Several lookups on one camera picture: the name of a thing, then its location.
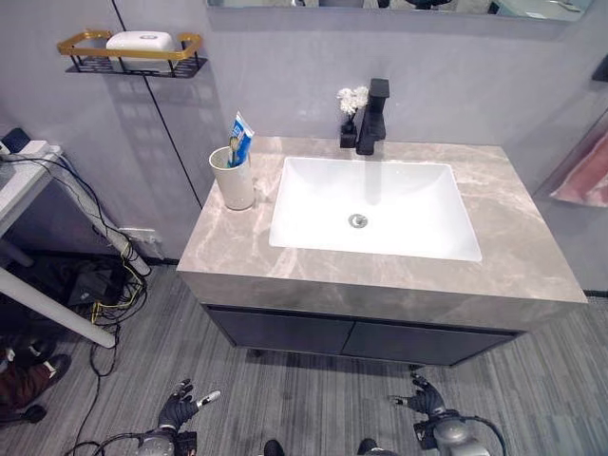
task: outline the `toothpaste tube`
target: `toothpaste tube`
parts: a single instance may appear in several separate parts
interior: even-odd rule
[[[232,158],[228,166],[234,168],[247,160],[251,139],[254,137],[254,130],[243,120],[240,112],[237,112],[235,124],[230,135],[230,147],[232,148]]]

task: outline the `pink towel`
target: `pink towel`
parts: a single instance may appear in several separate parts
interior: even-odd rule
[[[608,207],[608,133],[551,194],[557,200]]]

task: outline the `dark gray cabinet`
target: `dark gray cabinet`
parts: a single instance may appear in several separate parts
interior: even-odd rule
[[[511,338],[490,331],[357,322],[342,354],[451,366]]]
[[[207,308],[236,345],[255,349],[340,354],[350,320]]]
[[[240,347],[451,366],[517,332],[206,305]]]

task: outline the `wall shelf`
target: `wall shelf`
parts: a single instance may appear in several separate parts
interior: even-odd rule
[[[57,45],[59,53],[68,55],[73,64],[66,70],[66,73],[129,74],[156,78],[189,79],[197,74],[207,62],[207,59],[199,57],[198,49],[202,44],[202,38],[196,33],[180,33],[178,40],[181,42],[181,50],[177,51],[76,47],[78,43],[83,41],[107,41],[111,36],[112,32],[109,30],[86,30],[59,43]],[[119,61],[122,71],[117,71],[112,65],[110,61],[112,57]],[[162,72],[128,69],[123,58],[163,60],[167,62],[170,70]]]

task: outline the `robotic hand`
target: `robotic hand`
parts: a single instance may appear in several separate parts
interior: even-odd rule
[[[441,393],[425,377],[411,373],[412,383],[418,387],[416,395],[411,397],[390,396],[396,406],[424,413],[426,421],[416,423],[414,432],[421,449],[438,449],[440,455],[450,456],[490,456],[490,453],[475,439],[466,425],[474,420],[489,426],[498,437],[503,455],[506,446],[502,434],[491,422],[479,416],[462,416],[458,410],[446,409]]]
[[[220,392],[213,391],[197,402],[188,394],[193,386],[190,379],[183,380],[169,396],[159,414],[156,429],[145,433],[137,449],[137,456],[194,456],[196,454],[196,432],[179,434],[181,425],[196,415],[207,404],[217,400]]]

